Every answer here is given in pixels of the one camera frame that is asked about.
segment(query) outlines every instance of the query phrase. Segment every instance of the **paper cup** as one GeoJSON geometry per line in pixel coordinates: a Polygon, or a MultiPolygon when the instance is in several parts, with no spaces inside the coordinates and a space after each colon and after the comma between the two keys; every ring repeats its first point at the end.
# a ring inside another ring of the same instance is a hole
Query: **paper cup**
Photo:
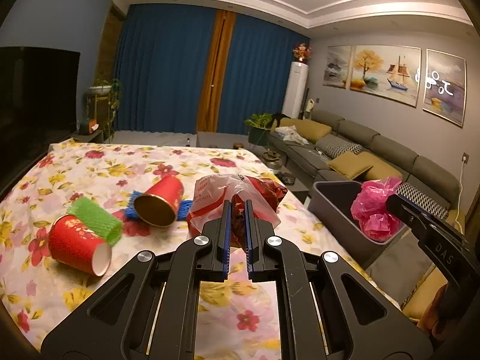
{"type": "Polygon", "coordinates": [[[91,275],[102,276],[110,266],[112,248],[74,215],[63,215],[49,233],[52,257],[91,275]]]}
{"type": "Polygon", "coordinates": [[[166,176],[133,201],[138,216],[156,227],[167,227],[177,219],[183,196],[183,184],[174,176],[166,176]]]}

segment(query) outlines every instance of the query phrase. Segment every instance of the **gray wall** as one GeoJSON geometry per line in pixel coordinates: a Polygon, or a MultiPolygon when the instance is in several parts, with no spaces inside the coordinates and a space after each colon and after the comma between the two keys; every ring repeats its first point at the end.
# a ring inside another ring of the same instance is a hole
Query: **gray wall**
{"type": "Polygon", "coordinates": [[[92,85],[98,46],[111,0],[17,0],[0,27],[0,46],[79,51],[77,119],[92,85]]]}
{"type": "Polygon", "coordinates": [[[463,173],[460,207],[466,213],[480,183],[480,44],[467,43],[420,32],[352,34],[313,40],[309,63],[309,97],[320,98],[316,107],[334,112],[368,127],[416,151],[458,179],[463,152],[470,155],[463,173]],[[327,47],[343,44],[392,44],[421,47],[422,78],[417,107],[381,97],[323,86],[327,47]],[[439,50],[466,59],[467,96],[463,128],[422,110],[425,93],[426,49],[439,50]]]}

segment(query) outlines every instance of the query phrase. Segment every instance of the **white air conditioner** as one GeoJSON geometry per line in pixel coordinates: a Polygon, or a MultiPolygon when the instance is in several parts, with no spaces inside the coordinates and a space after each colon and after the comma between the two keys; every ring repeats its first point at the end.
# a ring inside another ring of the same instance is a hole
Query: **white air conditioner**
{"type": "Polygon", "coordinates": [[[300,62],[292,62],[290,68],[289,83],[286,86],[285,100],[283,102],[282,114],[296,119],[299,116],[300,108],[307,82],[308,66],[300,62]]]}

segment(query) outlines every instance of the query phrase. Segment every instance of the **black and white patterned pillow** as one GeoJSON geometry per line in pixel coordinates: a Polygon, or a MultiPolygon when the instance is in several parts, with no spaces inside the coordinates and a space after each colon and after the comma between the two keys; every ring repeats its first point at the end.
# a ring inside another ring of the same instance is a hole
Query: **black and white patterned pillow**
{"type": "Polygon", "coordinates": [[[448,211],[445,208],[409,183],[401,183],[397,188],[397,195],[402,195],[408,200],[411,200],[426,212],[431,213],[439,219],[445,219],[448,216],[448,211]]]}
{"type": "Polygon", "coordinates": [[[319,139],[315,146],[330,158],[337,158],[346,151],[351,151],[354,154],[362,152],[363,147],[357,143],[347,142],[342,138],[335,137],[335,135],[328,134],[319,139]]]}

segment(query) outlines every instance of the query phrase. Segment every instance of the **silver screw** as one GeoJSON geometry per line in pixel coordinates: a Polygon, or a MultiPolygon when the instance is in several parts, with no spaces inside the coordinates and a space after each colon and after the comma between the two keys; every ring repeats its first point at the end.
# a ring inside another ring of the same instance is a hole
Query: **silver screw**
{"type": "Polygon", "coordinates": [[[202,245],[206,245],[209,242],[209,239],[205,235],[199,235],[198,237],[195,237],[193,241],[195,242],[196,245],[202,246],[202,245]]]}
{"type": "Polygon", "coordinates": [[[282,244],[282,238],[273,235],[272,237],[267,238],[268,245],[278,246],[282,244]]]}
{"type": "Polygon", "coordinates": [[[338,254],[336,254],[334,251],[328,251],[323,255],[323,259],[327,263],[336,263],[338,261],[338,254]]]}
{"type": "Polygon", "coordinates": [[[137,255],[138,261],[141,261],[143,263],[145,263],[147,261],[150,261],[152,259],[152,257],[153,257],[152,253],[150,253],[149,251],[141,251],[137,255]]]}

